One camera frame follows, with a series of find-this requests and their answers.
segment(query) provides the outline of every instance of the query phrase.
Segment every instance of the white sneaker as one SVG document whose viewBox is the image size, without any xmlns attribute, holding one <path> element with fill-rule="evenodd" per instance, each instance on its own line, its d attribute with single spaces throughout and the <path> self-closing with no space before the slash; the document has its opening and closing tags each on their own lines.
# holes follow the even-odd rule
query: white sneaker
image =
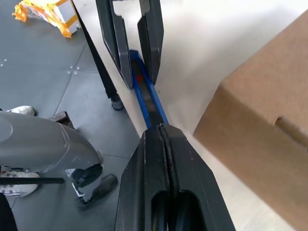
<svg viewBox="0 0 308 231">
<path fill-rule="evenodd" d="M 14 112 L 14 113 L 24 114 L 28 116 L 30 115 L 34 116 L 35 114 L 34 108 L 32 106 L 20 106 L 20 107 L 13 108 L 11 110 L 7 110 L 7 112 Z"/>
<path fill-rule="evenodd" d="M 16 171 L 3 170 L 0 173 L 0 177 L 35 177 L 39 178 L 36 173 L 25 173 Z M 0 193 L 6 196 L 22 197 L 27 196 L 37 189 L 37 184 L 10 184 L 10 185 L 0 185 Z"/>
</svg>

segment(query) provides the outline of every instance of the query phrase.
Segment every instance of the white table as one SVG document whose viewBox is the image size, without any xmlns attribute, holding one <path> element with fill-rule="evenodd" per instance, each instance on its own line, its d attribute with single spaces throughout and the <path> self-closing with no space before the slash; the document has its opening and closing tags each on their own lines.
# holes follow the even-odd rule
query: white table
<svg viewBox="0 0 308 231">
<path fill-rule="evenodd" d="M 104 45 L 95 0 L 74 0 L 136 131 L 146 130 Z M 238 231 L 293 230 L 192 136 L 219 82 L 308 8 L 304 0 L 161 0 L 164 42 L 156 83 L 169 122 L 182 129 L 209 165 Z M 114 2 L 125 19 L 130 49 L 140 50 L 139 1 Z"/>
</svg>

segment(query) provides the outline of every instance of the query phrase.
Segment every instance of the brown cardboard box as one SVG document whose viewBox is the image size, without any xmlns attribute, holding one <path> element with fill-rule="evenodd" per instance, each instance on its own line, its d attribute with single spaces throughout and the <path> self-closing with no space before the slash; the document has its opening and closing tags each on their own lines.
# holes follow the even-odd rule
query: brown cardboard box
<svg viewBox="0 0 308 231">
<path fill-rule="evenodd" d="M 303 231 L 308 230 L 307 25 L 305 12 L 224 79 L 194 132 L 269 206 Z"/>
</svg>

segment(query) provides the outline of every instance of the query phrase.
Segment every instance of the black shoe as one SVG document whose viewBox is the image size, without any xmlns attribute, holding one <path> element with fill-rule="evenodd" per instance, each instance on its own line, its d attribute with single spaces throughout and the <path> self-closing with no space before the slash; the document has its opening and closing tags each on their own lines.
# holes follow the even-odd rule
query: black shoe
<svg viewBox="0 0 308 231">
<path fill-rule="evenodd" d="M 111 98 L 111 105 L 112 105 L 113 109 L 115 109 L 116 111 L 119 111 L 119 110 L 124 108 L 124 105 L 123 105 L 119 95 L 116 95 L 116 96 Z"/>
<path fill-rule="evenodd" d="M 95 202 L 104 198 L 117 186 L 117 178 L 114 175 L 107 175 L 102 179 L 101 184 L 93 191 L 92 197 L 88 201 L 84 201 L 82 197 L 77 198 L 78 210 L 86 210 Z"/>
</svg>

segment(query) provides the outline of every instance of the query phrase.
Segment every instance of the gray floor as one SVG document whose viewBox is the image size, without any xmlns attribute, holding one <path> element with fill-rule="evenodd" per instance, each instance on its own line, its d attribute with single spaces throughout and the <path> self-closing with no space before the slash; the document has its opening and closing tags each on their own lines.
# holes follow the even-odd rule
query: gray floor
<svg viewBox="0 0 308 231">
<path fill-rule="evenodd" d="M 111 108 L 82 31 L 66 39 L 46 22 L 16 21 L 11 16 L 16 3 L 0 0 L 0 107 L 32 105 L 43 118 L 66 110 L 77 130 L 105 154 L 104 175 L 120 179 L 139 138 L 125 110 Z M 66 184 L 8 198 L 19 231 L 113 230 L 119 187 L 96 207 L 78 212 L 65 174 L 42 176 L 64 177 Z"/>
</svg>

